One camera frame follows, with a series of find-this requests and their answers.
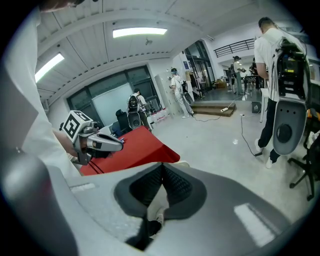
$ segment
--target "wooden platform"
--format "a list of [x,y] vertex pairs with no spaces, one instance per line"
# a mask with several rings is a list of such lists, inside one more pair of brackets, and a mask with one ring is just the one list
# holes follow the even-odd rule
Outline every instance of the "wooden platform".
[[195,103],[191,107],[196,114],[231,117],[234,111],[237,109],[235,103],[232,103],[227,111],[220,111],[224,108],[227,108],[229,105],[230,103]]

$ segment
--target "railing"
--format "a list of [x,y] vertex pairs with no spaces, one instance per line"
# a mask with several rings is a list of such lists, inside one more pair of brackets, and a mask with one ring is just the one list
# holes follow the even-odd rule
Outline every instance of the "railing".
[[233,54],[240,51],[250,50],[255,47],[255,39],[247,39],[239,42],[235,42],[229,45],[226,45],[224,47],[220,47],[218,49],[215,49],[215,55],[217,58],[227,55],[227,54]]

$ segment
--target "red tablecloth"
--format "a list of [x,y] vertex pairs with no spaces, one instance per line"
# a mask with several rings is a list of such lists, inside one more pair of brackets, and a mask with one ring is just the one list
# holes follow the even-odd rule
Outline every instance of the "red tablecloth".
[[[151,162],[175,163],[180,156],[172,149],[164,145],[144,126],[121,136],[125,143],[121,151],[115,152],[107,158],[93,158],[94,162],[104,173],[120,171]],[[88,164],[80,171],[85,175],[96,175],[97,173]]]

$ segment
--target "hand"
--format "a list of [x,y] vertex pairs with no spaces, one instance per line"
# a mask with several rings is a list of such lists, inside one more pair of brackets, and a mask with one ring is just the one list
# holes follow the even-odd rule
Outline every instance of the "hand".
[[[64,132],[53,129],[53,134],[67,153],[74,157],[78,156],[77,152],[75,151],[74,145]],[[80,137],[80,146],[81,149],[85,149],[87,147],[87,139]]]

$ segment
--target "white sneaker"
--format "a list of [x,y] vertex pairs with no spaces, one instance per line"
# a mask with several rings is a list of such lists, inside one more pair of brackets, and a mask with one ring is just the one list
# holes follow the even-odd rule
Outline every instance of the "white sneaker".
[[268,158],[268,161],[266,161],[265,167],[266,167],[267,169],[271,169],[272,165],[273,165],[273,162],[271,161],[271,159],[270,159],[270,157],[269,157],[269,158]]
[[164,225],[165,217],[164,217],[164,212],[165,212],[165,207],[161,207],[157,212],[156,212],[156,221],[161,224],[161,229]]
[[257,138],[257,139],[254,141],[255,149],[256,149],[256,151],[258,151],[259,153],[261,153],[262,150],[264,149],[264,147],[259,147],[258,142],[259,142],[259,139]]

